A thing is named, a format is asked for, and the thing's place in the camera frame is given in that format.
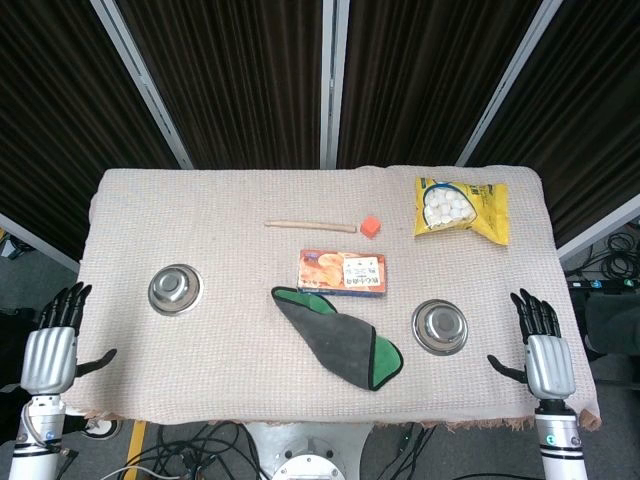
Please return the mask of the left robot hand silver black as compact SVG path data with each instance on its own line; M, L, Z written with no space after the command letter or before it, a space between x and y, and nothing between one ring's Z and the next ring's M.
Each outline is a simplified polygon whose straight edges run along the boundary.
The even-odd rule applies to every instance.
M43 309L38 328L27 339L20 386L32 396L60 395L76 378L106 367L117 355L79 364L77 346L84 307L92 286L78 282L63 288Z

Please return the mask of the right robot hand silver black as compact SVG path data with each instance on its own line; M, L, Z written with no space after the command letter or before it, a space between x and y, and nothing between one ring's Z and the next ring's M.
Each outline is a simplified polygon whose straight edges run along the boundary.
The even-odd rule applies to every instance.
M526 384L540 402L564 402L576 390L571 352L562 337L553 307L525 289L510 294L516 308L524 349L524 367L502 364L494 355L487 360L499 374Z

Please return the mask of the round metal bowl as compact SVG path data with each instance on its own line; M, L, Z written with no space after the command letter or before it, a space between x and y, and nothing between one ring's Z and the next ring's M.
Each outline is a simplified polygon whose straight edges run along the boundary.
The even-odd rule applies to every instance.
M192 310L201 300L204 284L201 274L187 264L168 265L151 279L147 298L151 308L162 316L178 316Z
M412 331L418 344L436 356L461 351L468 339L468 322L453 303L432 299L421 303L412 314Z

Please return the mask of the silver robot base column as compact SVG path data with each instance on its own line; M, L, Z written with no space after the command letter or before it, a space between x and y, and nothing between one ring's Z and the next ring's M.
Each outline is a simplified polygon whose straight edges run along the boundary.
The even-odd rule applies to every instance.
M371 423L246 425L270 480L360 480Z

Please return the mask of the black power strip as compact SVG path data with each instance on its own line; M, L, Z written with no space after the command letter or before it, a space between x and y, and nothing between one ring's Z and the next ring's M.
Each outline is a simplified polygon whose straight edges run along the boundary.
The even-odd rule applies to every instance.
M609 293L635 292L640 290L640 282L632 279L624 280L568 280L569 289L605 291Z

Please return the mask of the yellow snack bag white candies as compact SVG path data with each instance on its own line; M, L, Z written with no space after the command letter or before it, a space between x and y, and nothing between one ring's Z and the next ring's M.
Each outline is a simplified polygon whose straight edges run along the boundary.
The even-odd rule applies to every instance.
M489 241L509 243L508 187L415 178L415 236L471 230Z

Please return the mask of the beige waffle table cloth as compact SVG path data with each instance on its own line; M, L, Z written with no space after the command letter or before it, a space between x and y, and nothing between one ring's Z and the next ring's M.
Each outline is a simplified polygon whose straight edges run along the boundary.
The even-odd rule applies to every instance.
M415 236L416 177L508 187L510 238L469 230ZM372 239L367 216L381 222ZM265 227L268 220L354 225L355 234ZM333 297L401 351L404 367L376 392L326 370L271 297L294 287L301 250L376 253L387 292ZM148 303L160 269L202 276L199 303L162 316ZM526 167L360 167L353 170L108 170L91 202L79 278L92 286L78 343L86 362L115 348L105 368L77 380L65 400L93 414L161 424L208 420L478 422L519 425L535 400L487 360L524 363L510 294L525 289L556 311L569 343L581 424L601 423L597 393L558 259L540 177ZM456 305L464 348L424 350L412 331L423 302Z

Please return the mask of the grey green microfibre cloth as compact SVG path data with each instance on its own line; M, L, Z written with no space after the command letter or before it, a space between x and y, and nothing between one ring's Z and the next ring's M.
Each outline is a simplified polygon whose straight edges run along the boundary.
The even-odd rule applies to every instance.
M325 297L280 286L271 297L319 363L342 380L375 392L402 371L404 358L393 342Z

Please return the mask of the orange potato chip box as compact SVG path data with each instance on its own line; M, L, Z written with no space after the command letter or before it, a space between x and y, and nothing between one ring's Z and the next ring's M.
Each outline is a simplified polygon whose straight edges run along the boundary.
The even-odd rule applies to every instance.
M307 293L381 297L387 292L386 259L381 254L301 250L297 289Z

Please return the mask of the dark brown partition panel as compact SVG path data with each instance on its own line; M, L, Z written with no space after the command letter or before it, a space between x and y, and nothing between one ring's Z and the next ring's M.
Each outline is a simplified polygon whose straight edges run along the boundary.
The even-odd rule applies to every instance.
M557 246L640 194L640 0L564 0L467 163L534 170Z
M117 0L197 169L316 169L322 0Z
M542 0L351 0L337 166L452 165Z
M0 214L78 261L107 170L177 166L89 0L0 0Z

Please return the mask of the wooden stick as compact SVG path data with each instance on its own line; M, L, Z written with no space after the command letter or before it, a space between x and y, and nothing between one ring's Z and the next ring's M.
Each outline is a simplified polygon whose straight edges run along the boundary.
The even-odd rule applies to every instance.
M342 232L342 233L349 233L349 234L355 234L357 232L357 227L354 225L322 223L322 222L268 220L264 222L264 226L272 227L272 228L333 231L333 232Z

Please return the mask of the grey aluminium partition rail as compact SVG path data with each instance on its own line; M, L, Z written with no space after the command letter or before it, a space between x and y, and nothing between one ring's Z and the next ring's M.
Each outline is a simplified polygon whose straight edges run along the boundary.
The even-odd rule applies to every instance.
M75 261L2 213L0 213L0 227L4 228L9 234L23 240L31 247L40 251L42 254L48 256L50 259L56 261L68 270L71 270L74 273L79 272L80 264L78 261Z
M576 239L571 240L567 245L558 249L559 261L562 265L571 263L575 258L582 258L590 247L605 242L613 233L631 233L634 236L640 235L640 216L629 219L625 223L617 222L612 226L606 227L604 230L595 235L586 237L580 234Z

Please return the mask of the grey aluminium partition post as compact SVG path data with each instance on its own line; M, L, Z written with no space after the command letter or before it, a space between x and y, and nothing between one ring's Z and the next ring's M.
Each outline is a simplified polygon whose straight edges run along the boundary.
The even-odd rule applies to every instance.
M322 0L319 168L337 168L350 0Z
M539 8L533 16L518 47L514 51L469 139L459 154L455 162L456 167L465 167L467 165L563 3L564 0L541 0Z
M138 45L115 0L89 0L125 69L181 169L194 165Z

